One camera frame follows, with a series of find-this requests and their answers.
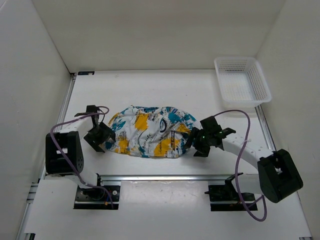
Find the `white yellow teal printed shorts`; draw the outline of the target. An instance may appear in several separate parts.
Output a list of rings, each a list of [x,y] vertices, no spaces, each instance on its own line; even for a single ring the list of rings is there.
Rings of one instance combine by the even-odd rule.
[[[115,141],[103,144],[105,150],[141,158],[176,159],[184,148],[192,128],[200,122],[181,109],[129,106],[115,114],[108,123],[115,132]]]

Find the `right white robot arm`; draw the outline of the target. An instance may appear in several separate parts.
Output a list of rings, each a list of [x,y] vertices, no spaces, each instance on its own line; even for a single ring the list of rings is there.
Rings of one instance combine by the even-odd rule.
[[[206,158],[211,147],[237,156],[253,166],[256,174],[244,174],[238,170],[225,180],[224,193],[230,200],[238,199],[242,193],[260,194],[272,203],[278,203],[300,190],[304,183],[287,150],[272,151],[241,137],[232,128],[223,129],[214,116],[200,122],[202,128],[194,127],[184,145],[194,147],[194,156]]]

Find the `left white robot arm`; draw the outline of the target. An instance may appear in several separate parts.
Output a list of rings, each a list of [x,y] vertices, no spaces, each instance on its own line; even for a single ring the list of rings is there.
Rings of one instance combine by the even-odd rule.
[[[54,125],[45,137],[45,169],[51,176],[65,177],[87,189],[93,200],[105,194],[101,177],[85,164],[82,142],[97,153],[105,153],[105,143],[116,141],[115,132],[103,120],[110,109],[88,105],[74,119]]]

